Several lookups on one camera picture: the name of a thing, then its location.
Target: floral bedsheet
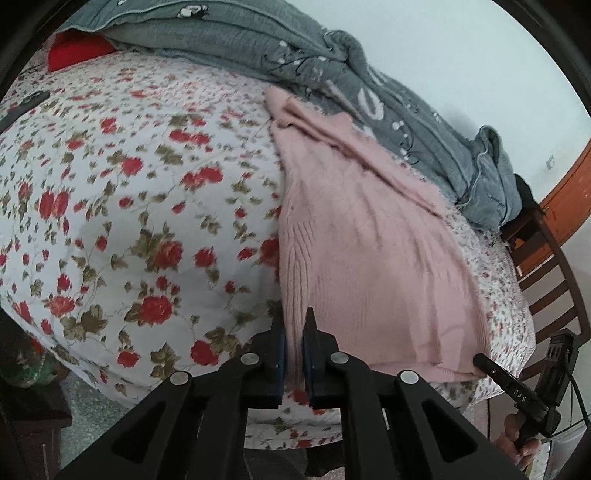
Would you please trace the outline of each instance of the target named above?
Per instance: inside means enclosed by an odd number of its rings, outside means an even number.
[[[175,370],[218,369],[270,326],[284,176],[265,87],[115,53],[29,69],[0,107],[51,91],[0,137],[0,305],[122,404]],[[517,373],[535,342],[511,260],[452,207],[447,222],[486,301],[492,356]],[[489,380],[435,387],[460,408],[499,393]],[[296,390],[250,413],[245,446],[340,435],[338,411],[313,411]]]

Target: gray comforter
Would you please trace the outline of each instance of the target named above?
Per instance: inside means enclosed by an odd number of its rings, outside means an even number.
[[[119,49],[183,57],[268,80],[327,113],[346,111],[439,186],[470,224],[497,231],[521,210],[501,139],[455,132],[421,98],[368,64],[359,42],[283,0],[91,0],[60,29],[100,32]]]

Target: wooden chair back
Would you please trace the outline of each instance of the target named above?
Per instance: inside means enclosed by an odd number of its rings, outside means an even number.
[[[582,345],[588,342],[591,339],[591,326],[579,285],[560,245],[546,225],[544,216],[539,211],[534,209],[524,210],[515,220],[502,228],[501,238],[504,241],[519,243],[516,240],[520,237],[524,237],[527,240],[511,251],[511,258],[517,269],[522,262],[535,254],[540,248],[549,247],[552,251],[552,256],[546,263],[541,265],[537,270],[534,270],[530,275],[519,279],[519,286],[522,291],[527,290],[536,282],[539,282],[556,267],[560,268],[564,277],[564,280],[559,285],[530,305],[531,314],[535,315],[541,312],[567,292],[570,293],[573,300],[573,306],[571,308],[535,333],[536,344],[548,339],[553,333],[562,330],[575,318],[578,319],[581,330],[581,333],[578,335],[580,344]],[[526,367],[521,374],[521,380],[527,380],[536,376],[541,373],[543,368],[543,360]]]

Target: black handle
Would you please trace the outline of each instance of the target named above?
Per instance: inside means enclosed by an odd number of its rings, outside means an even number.
[[[515,448],[521,450],[522,447],[531,439],[536,438],[540,430],[536,422],[526,420],[523,426],[519,429],[519,438],[515,442]]]

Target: human hand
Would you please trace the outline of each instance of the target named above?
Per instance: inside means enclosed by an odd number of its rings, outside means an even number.
[[[517,415],[510,414],[505,417],[505,432],[495,442],[495,446],[501,452],[511,458],[511,461],[521,470],[529,466],[535,455],[540,451],[542,443],[538,439],[527,442],[520,450],[515,448],[515,442],[519,438],[519,424]]]

